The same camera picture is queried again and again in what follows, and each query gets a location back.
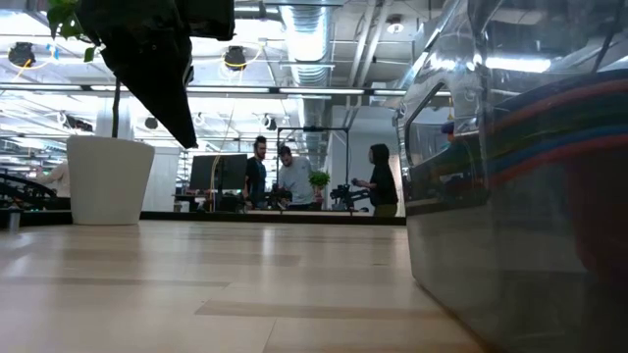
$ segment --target potted plant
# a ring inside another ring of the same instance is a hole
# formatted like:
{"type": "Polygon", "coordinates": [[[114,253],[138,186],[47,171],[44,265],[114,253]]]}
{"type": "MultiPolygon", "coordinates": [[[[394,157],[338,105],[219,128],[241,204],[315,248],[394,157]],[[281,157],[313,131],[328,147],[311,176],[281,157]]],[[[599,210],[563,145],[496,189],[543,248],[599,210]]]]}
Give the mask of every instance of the potted plant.
{"type": "Polygon", "coordinates": [[[312,172],[310,175],[310,184],[314,188],[316,203],[323,203],[323,190],[330,183],[331,177],[327,172],[312,172]]]}
{"type": "MultiPolygon", "coordinates": [[[[89,42],[76,15],[78,0],[48,0],[48,22],[57,34],[89,42]]],[[[85,50],[92,61],[97,45],[85,50]]],[[[68,138],[72,215],[78,225],[134,225],[139,221],[155,149],[118,139],[121,82],[116,78],[111,137],[68,138]]]]}

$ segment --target exposed ductwork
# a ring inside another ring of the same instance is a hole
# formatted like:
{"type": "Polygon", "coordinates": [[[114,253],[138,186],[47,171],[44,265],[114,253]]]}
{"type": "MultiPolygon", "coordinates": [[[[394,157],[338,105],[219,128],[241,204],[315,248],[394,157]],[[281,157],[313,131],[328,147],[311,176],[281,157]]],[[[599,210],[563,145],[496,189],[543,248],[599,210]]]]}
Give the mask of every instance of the exposed ductwork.
{"type": "MultiPolygon", "coordinates": [[[[282,6],[282,18],[288,32],[288,56],[291,61],[316,63],[327,61],[330,52],[332,10],[325,6],[282,6]]],[[[292,77],[299,86],[326,86],[330,69],[315,65],[293,66],[292,77]]],[[[324,100],[303,99],[303,126],[329,126],[331,117],[326,114],[324,100]]],[[[327,145],[321,143],[320,133],[306,133],[305,142],[312,156],[314,170],[325,163],[327,145]]]]}

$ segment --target white planter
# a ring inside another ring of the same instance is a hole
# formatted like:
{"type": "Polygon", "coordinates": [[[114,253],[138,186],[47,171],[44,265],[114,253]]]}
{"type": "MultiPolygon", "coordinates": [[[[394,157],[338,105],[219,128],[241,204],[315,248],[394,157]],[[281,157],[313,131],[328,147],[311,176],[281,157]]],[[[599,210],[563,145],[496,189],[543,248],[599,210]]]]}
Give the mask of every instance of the white planter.
{"type": "Polygon", "coordinates": [[[155,149],[117,138],[68,138],[72,217],[76,225],[139,222],[155,149]]]}

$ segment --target white shirt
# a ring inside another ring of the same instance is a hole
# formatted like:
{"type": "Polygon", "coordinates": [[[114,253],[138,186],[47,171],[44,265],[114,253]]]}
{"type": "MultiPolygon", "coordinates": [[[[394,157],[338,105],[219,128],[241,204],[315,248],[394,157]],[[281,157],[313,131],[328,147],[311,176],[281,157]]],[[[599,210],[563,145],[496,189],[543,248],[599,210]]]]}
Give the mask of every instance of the white shirt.
{"type": "Polygon", "coordinates": [[[48,176],[44,173],[37,174],[35,181],[44,185],[57,182],[57,197],[70,197],[70,169],[68,168],[68,162],[57,166],[48,176]]]}

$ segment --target computer monitor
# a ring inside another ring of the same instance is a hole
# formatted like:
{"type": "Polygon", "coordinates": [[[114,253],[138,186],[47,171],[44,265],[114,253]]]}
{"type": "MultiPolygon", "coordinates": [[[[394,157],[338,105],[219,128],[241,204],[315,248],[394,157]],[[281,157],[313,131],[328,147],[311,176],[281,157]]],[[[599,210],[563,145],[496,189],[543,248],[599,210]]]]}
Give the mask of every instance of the computer monitor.
{"type": "MultiPolygon", "coordinates": [[[[189,178],[189,188],[194,190],[209,190],[211,188],[211,174],[214,161],[218,156],[195,156],[192,161],[192,172],[189,178]]],[[[214,174],[214,189],[240,190],[244,188],[246,174],[246,155],[222,155],[216,165],[214,174]]]]}

